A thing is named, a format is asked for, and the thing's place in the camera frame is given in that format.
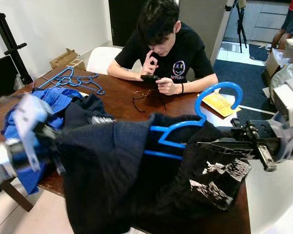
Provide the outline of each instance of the hand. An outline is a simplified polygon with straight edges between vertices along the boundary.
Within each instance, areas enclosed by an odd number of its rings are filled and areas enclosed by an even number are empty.
[[[162,94],[173,95],[181,93],[181,84],[175,84],[170,78],[161,78],[156,81],[158,90]]]
[[[150,57],[153,52],[154,52],[153,50],[150,50],[147,53],[146,60],[140,72],[141,75],[153,75],[155,72],[155,69],[158,68],[157,59],[155,57]]]

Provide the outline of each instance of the black t-shirt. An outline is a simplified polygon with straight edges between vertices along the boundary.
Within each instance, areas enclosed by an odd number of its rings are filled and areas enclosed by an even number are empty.
[[[197,33],[186,24],[182,23],[181,29],[176,33],[176,42],[169,54],[161,57],[156,53],[151,56],[158,60],[159,66],[154,75],[161,78],[171,78],[174,83],[185,83],[186,74],[191,67],[195,78],[203,78],[214,73],[209,59],[204,51],[204,44]],[[127,69],[131,69],[136,60],[140,59],[143,65],[148,45],[140,39],[138,31],[134,31],[123,50],[116,56],[116,62]]]

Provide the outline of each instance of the smartphone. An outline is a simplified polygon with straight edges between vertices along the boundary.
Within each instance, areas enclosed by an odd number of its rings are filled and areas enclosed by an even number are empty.
[[[151,75],[141,75],[141,79],[143,79],[144,82],[155,84],[155,81],[161,79],[158,76],[151,76]]]

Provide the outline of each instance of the yellow paper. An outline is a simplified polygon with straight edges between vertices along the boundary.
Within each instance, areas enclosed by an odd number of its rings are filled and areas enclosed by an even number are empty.
[[[239,107],[234,110],[231,109],[232,103],[230,103],[224,96],[217,92],[214,92],[203,98],[203,102],[217,111],[223,117],[227,117],[241,110]]]

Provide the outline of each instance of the black stand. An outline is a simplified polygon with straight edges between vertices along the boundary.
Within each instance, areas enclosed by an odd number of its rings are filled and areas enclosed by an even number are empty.
[[[238,19],[238,35],[239,35],[239,41],[240,41],[240,49],[241,49],[241,53],[242,53],[241,31],[242,31],[242,35],[243,35],[243,39],[244,39],[245,48],[247,48],[247,46],[246,46],[246,36],[245,36],[245,33],[244,33],[243,24],[242,24],[243,17],[244,17],[244,8],[242,8],[240,10],[238,0],[234,1],[233,7],[234,6],[236,6],[236,9],[238,10],[238,16],[239,16],[239,19]]]
[[[32,82],[30,75],[28,74],[26,67],[18,53],[18,49],[25,47],[27,44],[23,43],[17,45],[14,37],[10,31],[10,28],[5,20],[5,14],[0,12],[0,35],[6,45],[7,51],[4,52],[5,55],[11,55],[12,60],[21,75],[21,79],[24,84],[29,84]]]

